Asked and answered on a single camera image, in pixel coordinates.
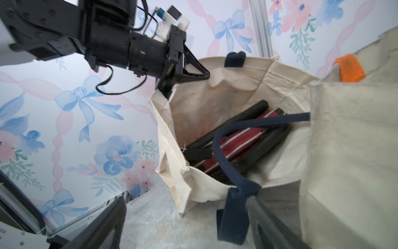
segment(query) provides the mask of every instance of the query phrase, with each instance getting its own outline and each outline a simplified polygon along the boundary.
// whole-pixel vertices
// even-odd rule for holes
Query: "canvas tote bag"
[[[335,82],[335,67],[310,86],[299,208],[313,249],[398,248],[398,29],[354,55],[364,80]]]
[[[308,85],[316,77],[287,66],[278,58],[246,58],[243,67],[224,67],[225,57],[200,60],[210,71],[206,81],[177,84],[169,99],[158,90],[149,99],[158,121],[160,166],[180,213],[197,202],[225,199],[229,188],[191,167],[182,149],[231,117],[266,100],[269,109],[287,114],[310,111]],[[263,188],[301,179],[306,165],[309,122],[294,124],[276,151],[246,177]]]

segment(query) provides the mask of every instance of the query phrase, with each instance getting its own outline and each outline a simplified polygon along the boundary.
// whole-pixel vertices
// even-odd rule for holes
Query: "orange object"
[[[353,54],[346,54],[338,58],[334,64],[336,63],[340,65],[342,82],[359,82],[366,77],[361,64]]]

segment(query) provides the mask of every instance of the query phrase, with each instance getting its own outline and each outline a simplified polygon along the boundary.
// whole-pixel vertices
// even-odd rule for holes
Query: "floor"
[[[260,199],[295,234],[301,235],[298,205],[299,182],[263,189]],[[169,188],[164,185],[127,204],[121,249],[141,248],[255,248],[249,229],[243,246],[217,241],[216,210],[225,200],[198,203],[184,216],[176,210]]]

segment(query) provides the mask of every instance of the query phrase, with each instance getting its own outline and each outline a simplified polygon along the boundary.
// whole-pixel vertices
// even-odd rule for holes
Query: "navy blue bag handle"
[[[223,155],[220,141],[226,135],[250,127],[276,127],[293,122],[309,121],[309,113],[290,114],[269,118],[260,118],[236,122],[224,127],[214,137],[213,153],[227,177],[237,188],[228,190],[225,208],[217,210],[217,239],[242,245],[249,228],[246,201],[250,196],[258,195],[261,186],[244,178]]]

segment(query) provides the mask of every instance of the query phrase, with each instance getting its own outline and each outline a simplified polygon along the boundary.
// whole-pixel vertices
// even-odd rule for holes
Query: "wall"
[[[273,55],[324,77],[333,62],[398,25],[396,0],[265,0]]]
[[[191,20],[187,45],[197,58],[229,50],[258,55],[249,1],[148,5],[167,9],[171,2]],[[136,23],[143,18],[138,12]],[[148,35],[155,28],[152,23]],[[128,70],[114,70],[108,92],[141,81]],[[155,79],[124,95],[104,96],[94,87],[109,74],[104,68],[94,73],[78,54],[0,67],[0,169],[49,227],[61,227],[125,190],[133,197],[146,193],[161,181],[154,171],[157,123],[146,102]]]

